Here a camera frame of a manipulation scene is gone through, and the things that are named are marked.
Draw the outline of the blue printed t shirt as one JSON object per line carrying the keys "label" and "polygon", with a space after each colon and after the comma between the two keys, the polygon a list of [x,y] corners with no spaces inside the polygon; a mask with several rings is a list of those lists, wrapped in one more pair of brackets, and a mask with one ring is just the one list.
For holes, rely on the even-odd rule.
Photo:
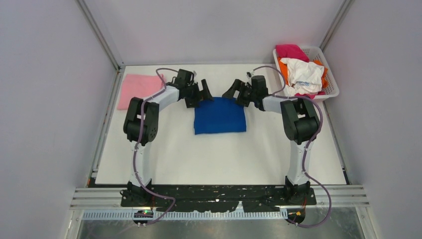
{"label": "blue printed t shirt", "polygon": [[195,135],[247,131],[244,107],[234,99],[216,97],[213,101],[202,101],[194,112]]}

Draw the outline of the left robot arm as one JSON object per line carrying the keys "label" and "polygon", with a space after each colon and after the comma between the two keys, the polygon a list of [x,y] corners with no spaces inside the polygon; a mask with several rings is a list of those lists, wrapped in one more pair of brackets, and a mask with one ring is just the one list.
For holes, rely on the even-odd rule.
{"label": "left robot arm", "polygon": [[159,91],[141,99],[130,100],[123,132],[132,145],[132,173],[127,188],[120,192],[121,205],[147,206],[157,193],[152,191],[150,151],[159,128],[159,114],[169,105],[184,100],[187,108],[197,108],[202,101],[213,101],[206,79],[195,82],[195,72],[179,69],[176,77],[162,84]]}

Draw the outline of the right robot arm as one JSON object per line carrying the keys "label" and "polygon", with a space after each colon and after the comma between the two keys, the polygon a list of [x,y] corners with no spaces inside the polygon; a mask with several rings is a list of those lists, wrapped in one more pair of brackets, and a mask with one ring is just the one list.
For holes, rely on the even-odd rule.
{"label": "right robot arm", "polygon": [[282,198],[293,205],[303,200],[311,191],[308,174],[310,150],[321,131],[320,110],[315,110],[312,99],[271,95],[266,79],[261,75],[251,77],[250,83],[234,80],[222,97],[234,99],[236,104],[244,107],[253,103],[263,112],[282,116],[283,129],[291,143],[290,165]]}

